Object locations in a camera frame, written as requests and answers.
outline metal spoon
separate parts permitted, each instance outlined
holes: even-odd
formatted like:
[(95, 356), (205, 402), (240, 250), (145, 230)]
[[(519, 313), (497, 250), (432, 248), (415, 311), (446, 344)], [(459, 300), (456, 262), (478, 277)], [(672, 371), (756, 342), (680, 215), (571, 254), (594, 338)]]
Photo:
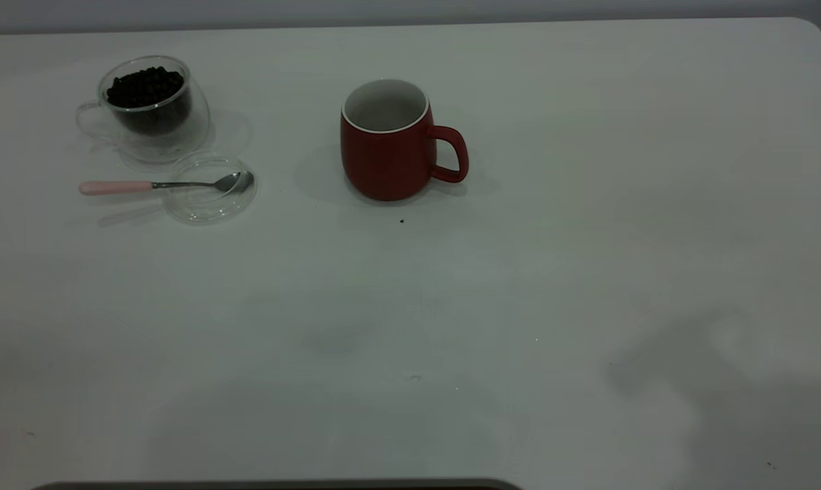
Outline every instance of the metal spoon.
[(109, 193), (142, 193), (149, 192), (153, 189), (171, 189), (172, 187), (192, 187), (204, 186), (213, 187), (220, 192), (236, 192), (241, 193), (246, 191), (252, 185), (254, 177), (249, 171), (236, 171), (234, 174), (228, 174), (216, 182), (209, 184), (207, 182), (148, 182), (146, 180), (95, 180), (84, 182), (78, 186), (78, 191), (82, 195), (109, 195)]

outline white table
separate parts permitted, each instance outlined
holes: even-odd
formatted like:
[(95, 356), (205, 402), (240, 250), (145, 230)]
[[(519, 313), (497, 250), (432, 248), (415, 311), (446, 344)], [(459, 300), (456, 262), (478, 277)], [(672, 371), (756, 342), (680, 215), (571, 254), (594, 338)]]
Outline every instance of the white table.
[[(76, 192), (161, 177), (71, 117), (152, 53), (261, 183), (234, 220)], [(382, 76), (462, 131), (462, 185), (348, 189), (339, 105)], [(480, 476), (821, 489), (814, 26), (0, 37), (0, 489)]]

